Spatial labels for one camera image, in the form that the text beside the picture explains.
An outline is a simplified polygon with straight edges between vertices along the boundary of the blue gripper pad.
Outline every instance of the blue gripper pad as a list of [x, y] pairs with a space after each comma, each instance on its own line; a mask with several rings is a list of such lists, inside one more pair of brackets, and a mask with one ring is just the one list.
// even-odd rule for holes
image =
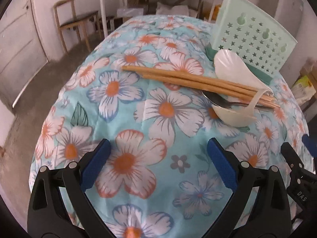
[[110, 156], [111, 145], [109, 140], [104, 140], [103, 144], [99, 147], [98, 151], [91, 158], [90, 162], [86, 165], [81, 173], [80, 188], [83, 192], [92, 188], [96, 181], [101, 169], [105, 165]]
[[212, 139], [208, 141], [207, 153], [209, 157], [220, 174], [224, 185], [235, 192], [238, 187], [237, 173], [224, 156], [222, 149]]
[[304, 134], [302, 137], [302, 142], [304, 143], [305, 147], [310, 152], [310, 155], [312, 157], [317, 157], [317, 144], [315, 141], [313, 141], [310, 137], [308, 137], [307, 134]]

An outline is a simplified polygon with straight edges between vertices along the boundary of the bed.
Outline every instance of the bed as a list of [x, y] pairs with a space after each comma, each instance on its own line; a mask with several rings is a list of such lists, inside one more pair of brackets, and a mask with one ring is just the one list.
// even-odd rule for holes
[[[255, 124], [233, 128], [198, 91], [120, 70], [137, 65], [215, 77], [204, 49], [212, 31], [212, 24], [199, 19], [148, 15], [107, 36], [62, 88], [44, 121], [30, 189], [42, 165], [63, 168], [107, 138], [110, 158], [86, 195], [111, 231], [117, 237], [202, 237], [232, 194], [207, 156], [210, 138], [254, 167], [278, 166], [285, 185], [290, 169], [280, 153], [283, 142], [312, 171], [301, 142], [307, 124], [281, 75], [270, 85], [281, 108], [257, 112]], [[254, 188], [239, 225], [248, 219], [256, 193]], [[296, 204], [289, 202], [294, 216]]]

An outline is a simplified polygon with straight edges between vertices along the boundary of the concrete floor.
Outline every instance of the concrete floor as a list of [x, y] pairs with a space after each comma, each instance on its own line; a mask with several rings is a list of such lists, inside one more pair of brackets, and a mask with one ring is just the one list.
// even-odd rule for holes
[[[92, 48], [100, 41], [97, 35], [90, 36]], [[81, 43], [59, 62], [47, 63], [27, 86], [14, 108], [16, 118], [5, 144], [5, 153], [0, 158], [0, 184], [15, 211], [13, 215], [20, 218], [23, 227], [26, 226], [31, 195], [30, 166], [43, 121], [60, 89], [88, 54], [85, 43]]]

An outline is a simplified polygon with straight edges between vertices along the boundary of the floral quilt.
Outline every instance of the floral quilt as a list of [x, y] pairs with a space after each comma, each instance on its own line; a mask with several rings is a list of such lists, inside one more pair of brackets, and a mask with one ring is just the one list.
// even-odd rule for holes
[[[111, 155], [86, 194], [115, 236], [190, 238], [204, 235], [232, 194], [207, 155], [210, 138], [253, 167], [278, 166], [285, 185], [284, 141], [312, 171], [301, 142], [307, 124], [282, 76], [270, 85], [281, 108], [257, 112], [256, 123], [233, 128], [198, 91], [121, 71], [136, 65], [215, 77], [204, 49], [212, 31], [212, 24], [195, 18], [156, 15], [132, 18], [109, 35], [74, 72], [44, 121], [30, 189], [42, 165], [63, 168], [106, 138]], [[81, 226], [61, 192], [72, 222]], [[256, 192], [238, 226], [248, 219]]]

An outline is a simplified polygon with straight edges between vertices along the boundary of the chair backrest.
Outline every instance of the chair backrest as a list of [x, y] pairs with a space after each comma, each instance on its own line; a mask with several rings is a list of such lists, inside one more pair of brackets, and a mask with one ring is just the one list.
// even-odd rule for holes
[[75, 4], [74, 4], [75, 0], [60, 0], [58, 2], [56, 2], [53, 6], [54, 8], [54, 13], [55, 13], [55, 20], [56, 20], [56, 24], [58, 27], [60, 27], [60, 22], [58, 19], [58, 13], [57, 13], [57, 8], [65, 3], [69, 3], [71, 4], [72, 7], [72, 14], [73, 14], [73, 19], [76, 20], [76, 12], [75, 12]]

